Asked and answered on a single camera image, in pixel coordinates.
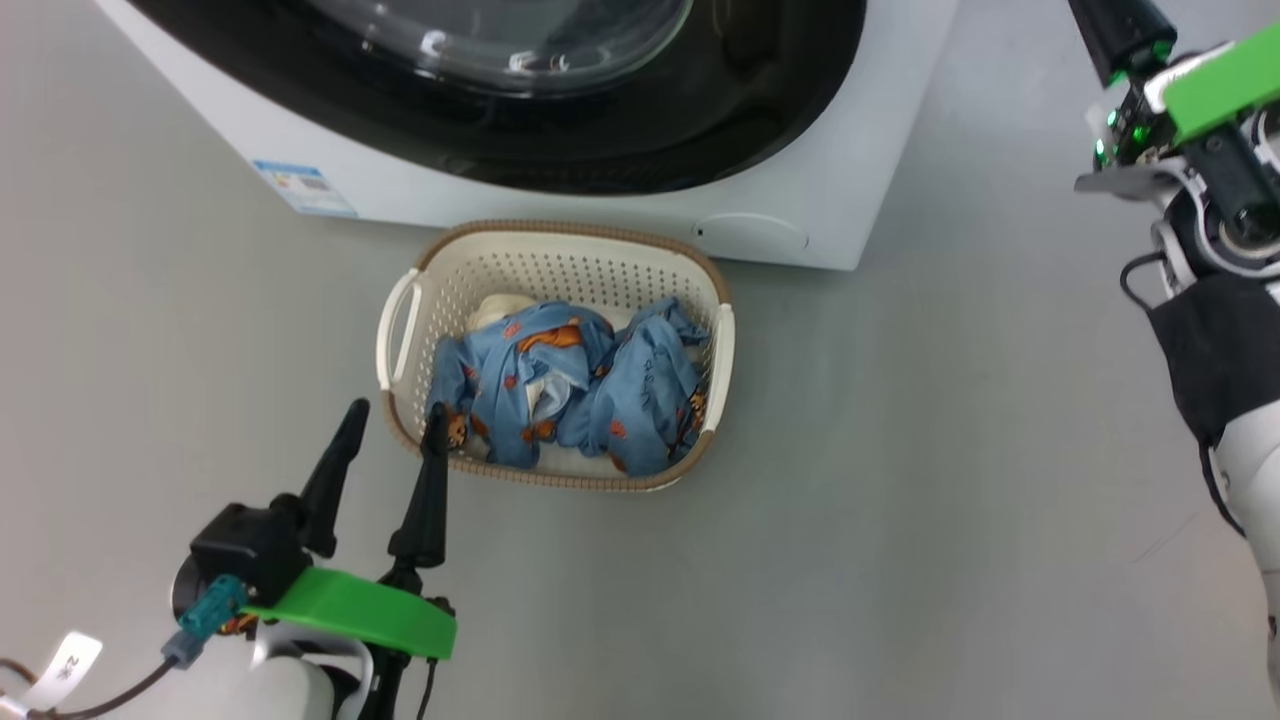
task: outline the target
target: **white washing machine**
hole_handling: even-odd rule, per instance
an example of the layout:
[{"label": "white washing machine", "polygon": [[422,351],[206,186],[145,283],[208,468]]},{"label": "white washing machine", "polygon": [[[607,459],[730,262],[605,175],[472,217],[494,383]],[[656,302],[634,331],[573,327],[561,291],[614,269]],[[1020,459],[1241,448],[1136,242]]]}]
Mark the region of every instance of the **white washing machine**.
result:
[{"label": "white washing machine", "polygon": [[97,0],[300,213],[852,269],[959,0]]}]

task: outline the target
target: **washing machine door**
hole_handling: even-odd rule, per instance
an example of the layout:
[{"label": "washing machine door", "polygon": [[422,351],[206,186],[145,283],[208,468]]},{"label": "washing machine door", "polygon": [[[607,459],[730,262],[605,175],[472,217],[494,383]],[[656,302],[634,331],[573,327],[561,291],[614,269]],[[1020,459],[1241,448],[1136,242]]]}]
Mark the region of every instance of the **washing machine door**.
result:
[{"label": "washing machine door", "polygon": [[694,187],[777,152],[840,88],[865,14],[865,0],[131,1],[358,142],[575,195]]}]

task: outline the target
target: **sticker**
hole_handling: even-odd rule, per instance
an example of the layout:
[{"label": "sticker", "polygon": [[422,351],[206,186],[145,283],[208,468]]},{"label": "sticker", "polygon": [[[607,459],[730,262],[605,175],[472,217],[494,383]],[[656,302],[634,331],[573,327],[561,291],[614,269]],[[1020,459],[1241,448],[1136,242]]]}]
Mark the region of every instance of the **sticker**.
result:
[{"label": "sticker", "polygon": [[49,710],[60,705],[84,679],[100,652],[101,642],[83,633],[70,633],[58,647],[45,674],[17,702],[32,710]]},{"label": "sticker", "polygon": [[298,213],[358,218],[356,209],[347,204],[316,168],[266,160],[253,160],[253,167]]}]

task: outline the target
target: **plastic laundry basket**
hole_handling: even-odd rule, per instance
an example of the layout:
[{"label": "plastic laundry basket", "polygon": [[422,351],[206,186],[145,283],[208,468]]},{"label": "plastic laundry basket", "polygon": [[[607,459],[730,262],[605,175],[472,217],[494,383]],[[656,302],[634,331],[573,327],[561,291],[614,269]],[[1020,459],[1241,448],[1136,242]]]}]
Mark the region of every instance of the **plastic laundry basket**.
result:
[{"label": "plastic laundry basket", "polygon": [[588,459],[554,443],[543,443],[532,470],[489,464],[479,447],[451,456],[452,469],[520,483],[635,492],[675,483],[703,457],[716,437],[733,370],[733,307],[716,266],[687,246],[653,234],[518,220],[448,231],[387,299],[378,325],[378,382],[387,421],[404,447],[419,452],[426,429],[436,341],[461,337],[480,301],[499,292],[590,307],[618,329],[636,310],[675,295],[712,336],[699,359],[705,372],[705,420],[689,455],[658,475],[628,478],[608,457]]}]

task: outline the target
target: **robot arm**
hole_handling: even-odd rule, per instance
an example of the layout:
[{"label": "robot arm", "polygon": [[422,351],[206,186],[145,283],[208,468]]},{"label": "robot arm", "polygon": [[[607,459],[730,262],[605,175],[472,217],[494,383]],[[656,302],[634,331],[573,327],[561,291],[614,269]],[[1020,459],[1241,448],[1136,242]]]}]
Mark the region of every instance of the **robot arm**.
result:
[{"label": "robot arm", "polygon": [[[1176,31],[1148,0],[1070,0],[1098,77],[1130,83],[1091,111],[1094,173],[1076,191],[1149,201],[1156,251],[1121,274],[1169,361],[1210,495],[1249,543],[1280,703],[1280,26],[1169,61]],[[1169,301],[1129,274],[1158,263]]]},{"label": "robot arm", "polygon": [[[419,577],[419,569],[444,562],[448,423],[442,405],[426,419],[419,480],[387,548],[392,569],[375,583],[315,566],[315,557],[329,559],[337,547],[333,530],[347,466],[360,452],[367,418],[367,401],[352,404],[301,496],[279,495],[265,509],[228,505],[196,536],[170,597],[180,629],[161,648],[164,662],[155,673],[109,702],[56,712],[51,706],[83,675],[73,669],[91,653],[83,662],[87,671],[101,650],[97,641],[72,633],[38,680],[23,665],[0,659],[0,669],[15,670],[33,684],[19,697],[0,693],[0,715],[97,717],[146,692],[170,670],[191,667],[215,634],[246,634],[255,643],[253,659],[228,716],[390,720],[404,669],[422,657],[428,662],[417,712],[422,717],[436,662],[449,659],[457,635],[448,600],[422,597]],[[328,664],[333,659],[347,659],[358,667],[356,674]]]}]

